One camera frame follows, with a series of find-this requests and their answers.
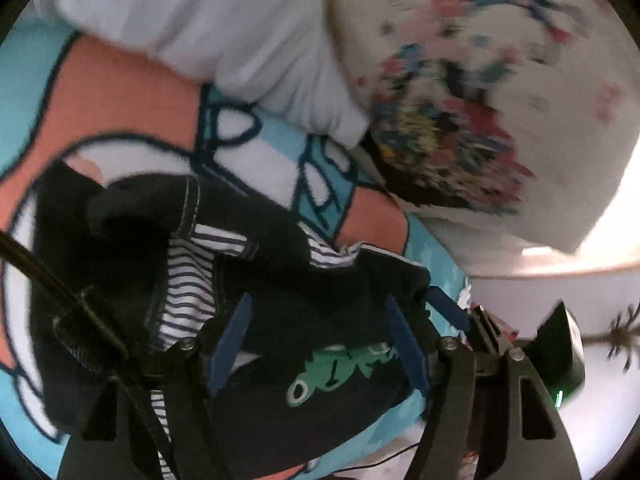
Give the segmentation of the light grey pillow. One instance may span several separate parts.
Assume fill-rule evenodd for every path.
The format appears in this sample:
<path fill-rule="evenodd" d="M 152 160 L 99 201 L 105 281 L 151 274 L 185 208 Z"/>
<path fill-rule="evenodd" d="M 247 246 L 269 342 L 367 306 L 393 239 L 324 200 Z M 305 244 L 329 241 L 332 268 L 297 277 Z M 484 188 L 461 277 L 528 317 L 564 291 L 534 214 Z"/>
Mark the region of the light grey pillow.
<path fill-rule="evenodd" d="M 349 150 L 367 129 L 336 62 L 324 0 L 32 0 L 27 9 L 211 81 Z"/>

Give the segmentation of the black striped kids pants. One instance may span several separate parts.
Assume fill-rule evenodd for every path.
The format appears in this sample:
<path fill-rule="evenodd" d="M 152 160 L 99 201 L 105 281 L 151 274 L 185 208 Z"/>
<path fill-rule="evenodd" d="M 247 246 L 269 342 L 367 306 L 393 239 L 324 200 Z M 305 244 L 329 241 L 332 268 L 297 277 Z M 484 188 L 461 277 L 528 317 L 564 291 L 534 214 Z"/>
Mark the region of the black striped kids pants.
<path fill-rule="evenodd" d="M 190 174 L 102 185 L 58 162 L 25 208 L 32 253 L 70 292 L 62 306 L 41 286 L 29 299 L 44 411 L 70 436 L 104 385 L 56 334 L 81 301 L 124 344 L 164 352 L 250 295 L 250 326 L 208 407 L 228 479 L 296 474 L 416 390 L 385 300 L 427 314 L 431 278 L 391 252 L 336 252 L 283 210 Z"/>

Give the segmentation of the floral print cushion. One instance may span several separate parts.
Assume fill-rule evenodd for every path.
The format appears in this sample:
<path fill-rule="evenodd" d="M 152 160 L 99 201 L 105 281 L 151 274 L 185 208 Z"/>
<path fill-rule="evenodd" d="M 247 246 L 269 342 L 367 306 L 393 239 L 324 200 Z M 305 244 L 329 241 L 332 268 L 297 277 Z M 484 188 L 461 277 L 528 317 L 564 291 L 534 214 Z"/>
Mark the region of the floral print cushion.
<path fill-rule="evenodd" d="M 390 192 L 574 252 L 639 136 L 639 49 L 608 0 L 326 0 Z"/>

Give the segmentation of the teal star cartoon blanket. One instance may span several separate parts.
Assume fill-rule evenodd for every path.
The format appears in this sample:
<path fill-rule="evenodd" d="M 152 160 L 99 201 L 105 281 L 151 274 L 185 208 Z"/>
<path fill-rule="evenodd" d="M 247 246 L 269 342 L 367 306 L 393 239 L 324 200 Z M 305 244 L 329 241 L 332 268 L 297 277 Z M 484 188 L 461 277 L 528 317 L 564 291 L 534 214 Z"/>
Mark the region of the teal star cartoon blanket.
<path fill-rule="evenodd" d="M 336 252 L 380 248 L 427 270 L 428 286 L 440 288 L 417 254 L 427 240 L 410 237 L 414 217 L 338 144 L 66 25 L 16 25 L 1 47 L 1 426 L 18 455 L 52 479 L 61 479 L 70 435 L 44 411 L 29 299 L 41 286 L 62 306 L 70 292 L 32 253 L 25 206 L 58 162 L 102 185 L 138 174 L 224 181 L 283 210 Z M 296 474 L 261 479 L 322 478 L 385 448 L 424 408 L 422 394 L 410 390 Z"/>

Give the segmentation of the white decorated headboard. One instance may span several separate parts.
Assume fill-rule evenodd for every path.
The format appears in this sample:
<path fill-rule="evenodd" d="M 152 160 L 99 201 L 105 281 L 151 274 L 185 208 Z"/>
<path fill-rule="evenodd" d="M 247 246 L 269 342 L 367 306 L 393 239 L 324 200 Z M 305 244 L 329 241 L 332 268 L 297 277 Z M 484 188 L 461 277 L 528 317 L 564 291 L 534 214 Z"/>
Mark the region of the white decorated headboard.
<path fill-rule="evenodd" d="M 585 479 L 611 479 L 639 444 L 639 239 L 601 224 L 574 255 L 444 220 L 410 220 L 418 256 L 462 304 L 518 332 Z"/>

